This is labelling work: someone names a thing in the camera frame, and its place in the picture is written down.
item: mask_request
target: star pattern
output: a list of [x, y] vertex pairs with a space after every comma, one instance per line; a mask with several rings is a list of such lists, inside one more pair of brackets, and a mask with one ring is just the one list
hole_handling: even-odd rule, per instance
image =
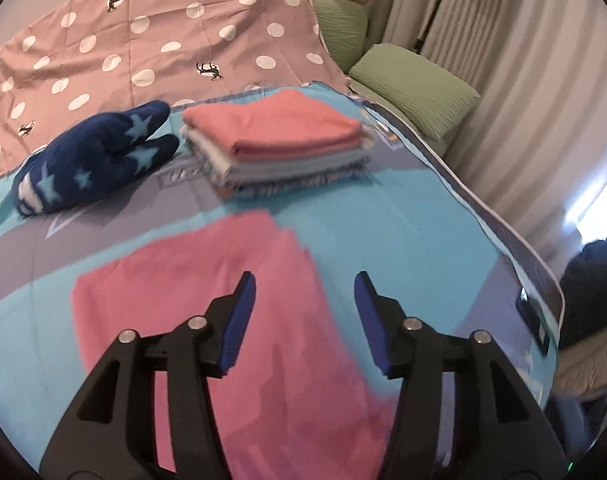
[[48, 168], [46, 163], [41, 167], [41, 180], [36, 183], [36, 186], [43, 193], [46, 202], [52, 204], [53, 202], [59, 202], [62, 197], [55, 190], [55, 175], [48, 174]]
[[133, 125], [131, 128], [126, 130], [125, 134], [128, 137], [131, 137], [130, 144], [133, 144], [135, 140], [139, 139], [139, 137], [146, 136], [148, 134], [148, 124], [150, 124], [152, 116], [150, 115], [142, 121], [137, 114], [132, 114], [130, 115], [130, 119], [133, 121]]
[[139, 146], [128, 153], [126, 156], [134, 158], [137, 163], [135, 174], [139, 173], [141, 170], [150, 170], [152, 158], [158, 151], [159, 148], [144, 148], [143, 146]]
[[92, 185], [90, 181], [91, 171], [84, 171], [84, 168], [78, 168], [74, 175], [74, 180], [79, 186], [79, 189], [88, 189]]

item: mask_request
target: bed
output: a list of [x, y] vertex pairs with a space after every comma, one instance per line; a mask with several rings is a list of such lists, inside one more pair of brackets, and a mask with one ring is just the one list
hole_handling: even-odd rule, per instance
[[[209, 16], [208, 9], [223, 10]], [[111, 20], [109, 26], [105, 20]], [[291, 23], [296, 30], [289, 29]], [[52, 27], [56, 33], [49, 36]], [[199, 33], [186, 27], [197, 27]], [[297, 35], [282, 46], [279, 40], [287, 39], [290, 30]], [[563, 297], [550, 271], [458, 181], [419, 132], [349, 92], [317, 31], [309, 0], [71, 0], [0, 49], [0, 427], [33, 468], [88, 372], [71, 300], [78, 280], [155, 241], [199, 233], [257, 210], [293, 232], [310, 254], [329, 323], [367, 385], [373, 399], [368, 406], [376, 406], [383, 428], [377, 446], [362, 454], [365, 462], [359, 462], [357, 473], [329, 459], [317, 474], [369, 478], [381, 460], [399, 389], [373, 365], [360, 330], [352, 282], [361, 270], [369, 272], [380, 294], [396, 298], [406, 314], [439, 332], [464, 337], [478, 329], [490, 332], [539, 405], [546, 403], [563, 316]], [[38, 41], [44, 36], [47, 46]], [[200, 45], [203, 37], [209, 42]], [[168, 56], [174, 60], [159, 61]], [[110, 79], [100, 79], [106, 75]], [[283, 87], [376, 124], [379, 134], [367, 176], [260, 200], [223, 202], [183, 145], [167, 165], [107, 200], [28, 220], [10, 206], [17, 166], [91, 114], [162, 98], [172, 113], [156, 135], [179, 135], [181, 111], [188, 106], [251, 102]], [[517, 311], [522, 294], [540, 306], [540, 327], [551, 339], [546, 351]], [[172, 306], [164, 308], [168, 323], [181, 321]], [[269, 328], [257, 330], [269, 333]], [[288, 364], [295, 366], [295, 361], [292, 356]], [[248, 386], [253, 391], [262, 387], [268, 386]], [[315, 390], [313, 384], [308, 387]], [[324, 400], [321, 395], [316, 406]], [[295, 409], [287, 395], [284, 402]], [[439, 462], [449, 454], [453, 406], [452, 385], [446, 381]], [[314, 437], [323, 433], [323, 421], [312, 417], [308, 424], [314, 444], [301, 453], [287, 452], [287, 468], [275, 466], [272, 450], [245, 457], [248, 466], [235, 458], [224, 434], [235, 478], [260, 478], [257, 471], [264, 474], [265, 468], [281, 478], [293, 471], [290, 478], [307, 476], [305, 464], [323, 446], [323, 439]], [[288, 446], [305, 434], [310, 433], [294, 431], [280, 438], [292, 449]], [[345, 460], [354, 466], [351, 451], [346, 456], [352, 458]]]

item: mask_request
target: folded pink cloth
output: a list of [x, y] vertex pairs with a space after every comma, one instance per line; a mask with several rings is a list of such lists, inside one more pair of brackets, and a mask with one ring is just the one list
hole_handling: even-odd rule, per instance
[[[125, 328], [173, 330], [230, 294], [244, 270], [257, 298], [237, 360], [208, 381], [235, 480], [372, 480], [395, 399], [370, 391], [344, 347], [308, 250], [268, 213], [165, 238], [77, 280], [74, 327], [90, 370]], [[174, 469], [165, 377], [155, 383], [158, 461]]]
[[248, 104], [196, 105], [183, 120], [237, 160], [304, 158], [362, 142], [360, 121], [294, 89]]

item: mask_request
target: pink polka dot fabric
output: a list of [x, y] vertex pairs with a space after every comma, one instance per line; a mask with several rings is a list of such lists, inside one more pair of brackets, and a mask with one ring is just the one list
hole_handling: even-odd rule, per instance
[[[147, 336], [203, 314], [244, 270], [256, 277], [257, 298], [239, 359], [226, 378], [209, 381], [233, 478], [375, 478], [395, 399], [369, 390], [311, 255], [265, 211], [153, 242], [80, 277], [72, 302], [86, 369], [125, 328]], [[156, 387], [159, 462], [173, 468], [163, 378]]]
[[0, 175], [85, 118], [346, 76], [308, 0], [71, 0], [0, 48]]

